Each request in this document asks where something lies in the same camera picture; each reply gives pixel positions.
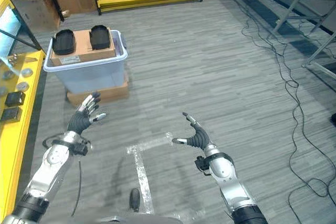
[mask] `metal disc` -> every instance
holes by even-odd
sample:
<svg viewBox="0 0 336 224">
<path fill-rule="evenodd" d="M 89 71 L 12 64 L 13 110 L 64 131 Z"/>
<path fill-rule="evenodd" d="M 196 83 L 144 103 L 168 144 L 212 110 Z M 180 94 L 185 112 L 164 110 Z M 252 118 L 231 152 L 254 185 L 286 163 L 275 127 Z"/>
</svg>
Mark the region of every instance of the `metal disc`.
<svg viewBox="0 0 336 224">
<path fill-rule="evenodd" d="M 30 68 L 25 68 L 21 71 L 21 74 L 24 78 L 27 78 L 33 74 L 33 71 Z"/>
<path fill-rule="evenodd" d="M 18 91 L 22 91 L 22 92 L 25 92 L 29 89 L 29 84 L 25 81 L 23 82 L 20 82 L 18 85 L 16 85 L 16 89 Z"/>
<path fill-rule="evenodd" d="M 10 70 L 4 72 L 4 74 L 2 75 L 2 79 L 4 79 L 4 80 L 9 80 L 9 79 L 11 79 L 13 77 L 14 77 L 14 73 L 12 71 L 10 71 Z"/>
</svg>

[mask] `wires on floor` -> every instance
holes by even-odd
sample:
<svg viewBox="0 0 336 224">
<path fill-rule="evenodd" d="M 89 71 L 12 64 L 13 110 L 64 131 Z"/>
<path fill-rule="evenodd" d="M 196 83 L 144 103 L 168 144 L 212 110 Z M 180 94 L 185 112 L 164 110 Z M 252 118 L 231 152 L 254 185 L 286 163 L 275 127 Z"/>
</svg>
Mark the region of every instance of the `wires on floor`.
<svg viewBox="0 0 336 224">
<path fill-rule="evenodd" d="M 60 137 L 63 135 L 64 133 L 58 133 L 58 134 L 55 134 L 55 135 L 52 135 L 52 136 L 49 136 L 47 137 L 46 139 L 44 139 L 42 141 L 42 145 L 44 148 L 46 149 L 49 149 L 51 147 L 51 144 L 49 142 L 52 142 L 53 140 L 59 140 Z M 91 145 L 91 142 L 89 140 L 87 140 L 86 138 L 84 137 L 80 137 L 82 139 L 82 142 L 85 143 L 85 144 L 90 144 Z M 79 185 L 78 185 L 78 194 L 77 194 L 77 199 L 76 199 L 76 203 L 75 203 L 75 206 L 74 206 L 74 209 L 72 211 L 72 214 L 71 214 L 71 217 L 73 217 L 75 215 L 75 212 L 76 212 L 76 209 L 77 209 L 77 206 L 78 206 L 78 202 L 79 202 L 79 198 L 80 198 L 80 192 L 81 192 L 81 187 L 82 187 L 82 166 L 81 166 L 81 162 L 80 162 L 80 159 L 78 160 L 78 169 L 79 169 Z"/>
<path fill-rule="evenodd" d="M 80 160 L 78 160 L 78 168 L 79 168 L 79 186 L 78 186 L 78 195 L 77 195 L 77 199 L 76 199 L 76 203 L 74 206 L 74 209 L 72 211 L 71 217 L 73 217 L 75 215 L 77 206 L 78 206 L 78 202 L 79 202 L 79 198 L 80 198 L 80 191 L 81 191 L 81 187 L 82 187 L 82 165 Z"/>
<path fill-rule="evenodd" d="M 293 128 L 293 130 L 292 130 L 292 134 L 291 134 L 291 139 L 292 139 L 292 142 L 293 142 L 293 145 L 294 145 L 294 150 L 293 150 L 293 152 L 291 153 L 291 155 L 290 155 L 290 157 L 289 157 L 289 161 L 288 161 L 288 165 L 289 165 L 289 168 L 290 168 L 290 170 L 293 172 L 293 174 L 298 178 L 298 179 L 300 179 L 301 181 L 302 181 L 302 183 L 304 184 L 304 185 L 302 185 L 302 186 L 300 186 L 300 187 L 298 187 L 298 188 L 295 188 L 294 190 L 292 190 L 290 193 L 289 193 L 289 195 L 288 195 L 288 198 L 287 198 L 287 201 L 288 201 L 288 205 L 289 205 L 289 207 L 290 207 L 290 209 L 293 211 L 293 213 L 294 213 L 294 215 L 296 216 L 296 218 L 297 218 L 297 220 L 298 220 L 298 222 L 300 223 L 300 224 L 302 224 L 302 222 L 301 222 L 301 220 L 300 220 L 300 218 L 299 218 L 299 216 L 297 215 L 297 213 L 295 212 L 295 210 L 294 210 L 294 208 L 293 208 L 293 206 L 292 206 L 292 203 L 291 203 L 291 201 L 290 201 L 290 197 L 291 197 L 291 195 L 294 193 L 294 192 L 296 192 L 296 191 L 298 191 L 298 190 L 300 190 L 300 189 L 302 189 L 302 188 L 304 188 L 304 187 L 308 187 L 310 190 L 312 190 L 312 192 L 314 192 L 317 196 L 319 196 L 319 197 L 323 197 L 323 198 L 325 198 L 325 197 L 329 197 L 330 199 L 331 199 L 331 201 L 332 201 L 332 203 L 335 205 L 335 207 L 336 207 L 336 202 L 334 201 L 334 199 L 332 198 L 332 196 L 331 196 L 331 194 L 330 194 L 330 185 L 331 185 L 331 183 L 335 180 L 335 178 L 336 178 L 336 166 L 335 166 L 335 164 L 333 163 L 333 161 L 322 151 L 322 150 L 320 150 L 316 145 L 314 145 L 309 139 L 308 139 L 308 137 L 306 136 L 306 134 L 305 134 L 305 115 L 304 115 L 304 111 L 303 111 L 303 108 L 302 108 L 302 104 L 301 104 L 301 101 L 300 101 L 300 99 L 299 99 L 299 97 L 298 97 L 298 89 L 299 89 L 299 86 L 300 86 L 300 84 L 293 78 L 293 76 L 292 76 L 292 73 L 291 73 L 291 69 L 288 67 L 288 65 L 286 64 L 286 62 L 285 62 L 285 50 L 286 50 L 286 48 L 287 48 L 287 46 L 288 46 L 288 44 L 287 43 L 284 43 L 284 42 L 280 42 L 279 40 L 278 40 L 278 38 L 276 38 L 275 37 L 275 39 L 276 39 L 276 41 L 279 43 L 279 44 L 281 44 L 281 45 L 283 45 L 284 46 L 284 48 L 282 49 L 282 53 L 280 54 L 280 53 L 278 53 L 278 51 L 277 51 L 277 49 L 274 47 L 274 44 L 269 40 L 269 39 L 265 39 L 265 38 L 263 38 L 261 35 L 260 35 L 260 26 L 261 27 L 263 27 L 265 30 L 266 30 L 266 32 L 268 33 L 268 34 L 271 34 L 270 33 L 270 31 L 266 28 L 266 27 L 264 27 L 250 12 L 249 12 L 249 10 L 247 9 L 247 8 L 245 8 L 245 7 L 242 7 L 242 5 L 238 2 L 238 1 L 236 1 L 236 0 L 234 0 L 235 2 L 236 2 L 236 4 L 238 5 L 238 7 L 239 7 L 239 9 L 245 14 L 245 15 L 247 15 L 248 16 L 248 19 L 246 20 L 246 26 L 241 30 L 241 34 L 243 34 L 244 36 L 246 36 L 246 37 L 248 37 L 248 38 L 250 38 L 251 40 L 252 40 L 252 42 L 254 43 L 254 45 L 255 46 L 257 46 L 257 47 L 261 47 L 261 48 L 265 48 L 265 49 L 268 49 L 268 50 L 270 50 L 270 51 L 272 51 L 274 54 L 275 54 L 275 59 L 276 59 L 276 63 L 277 63 L 277 65 L 278 65 L 278 67 L 279 67 L 279 74 L 280 74 L 280 77 L 281 77 L 281 79 L 283 80 L 283 82 L 285 83 L 285 90 L 287 91 L 287 93 L 291 96 L 291 98 L 295 101 L 295 103 L 296 103 L 296 105 L 295 105 L 295 107 L 293 108 L 293 110 L 292 110 L 292 117 L 293 117 L 293 120 L 295 121 L 295 126 L 294 126 L 294 128 Z M 257 44 L 256 43 L 256 41 L 255 41 L 255 39 L 254 39 L 254 37 L 252 36 L 252 35 L 249 35 L 249 34 L 246 34 L 245 33 L 245 31 L 248 29 L 248 28 L 250 28 L 250 24 L 249 24 L 249 21 L 250 20 L 252 20 L 253 22 L 254 22 L 254 24 L 256 25 L 256 27 L 257 27 L 257 35 L 258 35 L 258 37 L 263 41 L 263 42 L 265 42 L 266 44 L 267 44 L 267 46 L 262 46 L 262 45 L 259 45 L 259 44 Z M 288 77 L 287 78 L 285 78 L 284 77 L 284 73 L 283 73 L 283 68 L 281 67 L 281 63 L 283 64 L 283 66 L 284 66 L 284 68 L 287 70 L 287 73 L 288 73 Z M 315 149 L 315 150 L 317 150 L 329 163 L 330 163 L 330 165 L 331 165 L 331 167 L 332 167 L 332 170 L 333 170 L 333 175 L 332 175 L 332 177 L 331 177 L 331 179 L 330 180 L 328 180 L 327 182 L 325 182 L 325 181 L 323 181 L 323 180 L 321 180 L 321 179 L 318 179 L 318 178 L 311 178 L 311 179 L 309 179 L 309 180 L 304 180 L 297 172 L 295 172 L 294 171 L 294 169 L 293 169 L 293 166 L 292 166 L 292 159 L 293 159 L 293 157 L 294 157 L 294 155 L 295 155 L 295 153 L 297 152 L 297 150 L 298 150 L 298 146 L 297 146 L 297 143 L 296 143 L 296 139 L 295 139 L 295 132 L 296 132 L 296 130 L 297 130 L 297 128 L 300 126 L 300 123 L 299 123 L 299 120 L 298 120 L 298 118 L 297 118 L 297 116 L 296 116 L 296 111 L 299 111 L 299 113 L 300 113 L 300 115 L 302 116 L 302 127 L 301 127 L 301 134 L 302 134 L 302 136 L 304 137 L 304 139 Z M 324 194 L 320 194 L 320 193 L 318 193 L 316 190 L 314 190 L 313 188 L 312 188 L 312 186 L 310 185 L 310 183 L 311 182 L 313 182 L 313 181 L 315 181 L 315 182 L 319 182 L 319 183 L 321 183 L 321 185 L 324 187 L 324 189 L 325 189 L 325 193 Z"/>
</svg>

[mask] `black foot-shaped object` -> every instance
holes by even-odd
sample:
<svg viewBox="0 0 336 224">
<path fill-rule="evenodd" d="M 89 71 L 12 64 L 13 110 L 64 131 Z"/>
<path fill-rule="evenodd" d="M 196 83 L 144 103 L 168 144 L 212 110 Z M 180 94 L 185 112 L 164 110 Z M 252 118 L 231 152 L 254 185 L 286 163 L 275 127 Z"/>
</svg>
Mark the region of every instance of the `black foot-shaped object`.
<svg viewBox="0 0 336 224">
<path fill-rule="evenodd" d="M 336 127 L 336 113 L 331 116 L 330 121 Z"/>
<path fill-rule="evenodd" d="M 139 212 L 140 207 L 140 192 L 137 188 L 133 188 L 130 194 L 130 209 L 134 212 Z"/>
</svg>

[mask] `label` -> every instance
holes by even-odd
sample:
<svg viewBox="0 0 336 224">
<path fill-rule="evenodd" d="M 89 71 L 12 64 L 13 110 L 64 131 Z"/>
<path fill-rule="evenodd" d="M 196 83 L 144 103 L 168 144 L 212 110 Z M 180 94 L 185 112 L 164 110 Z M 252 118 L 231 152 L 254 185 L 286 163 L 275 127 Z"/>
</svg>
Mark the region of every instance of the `label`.
<svg viewBox="0 0 336 224">
<path fill-rule="evenodd" d="M 59 57 L 59 61 L 61 62 L 62 65 L 66 64 L 72 64 L 72 63 L 78 63 L 80 62 L 79 56 L 69 56 L 69 57 Z"/>
</svg>

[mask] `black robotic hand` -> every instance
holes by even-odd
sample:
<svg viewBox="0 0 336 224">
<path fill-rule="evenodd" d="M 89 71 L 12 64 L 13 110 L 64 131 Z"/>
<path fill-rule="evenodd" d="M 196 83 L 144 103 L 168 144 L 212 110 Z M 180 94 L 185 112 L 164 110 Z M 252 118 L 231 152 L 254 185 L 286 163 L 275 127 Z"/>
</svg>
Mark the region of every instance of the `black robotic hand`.
<svg viewBox="0 0 336 224">
<path fill-rule="evenodd" d="M 204 148 L 211 143 L 209 135 L 206 133 L 200 123 L 198 123 L 191 115 L 185 112 L 182 114 L 190 122 L 190 126 L 195 129 L 196 133 L 194 136 L 188 138 L 174 138 L 172 140 L 173 143 L 186 144 L 204 150 Z"/>
<path fill-rule="evenodd" d="M 91 114 L 99 107 L 100 93 L 94 92 L 83 101 L 77 108 L 75 114 L 70 119 L 68 131 L 74 131 L 77 134 L 82 134 L 92 123 L 98 122 L 106 117 L 106 113 L 98 114 L 91 117 Z"/>
</svg>

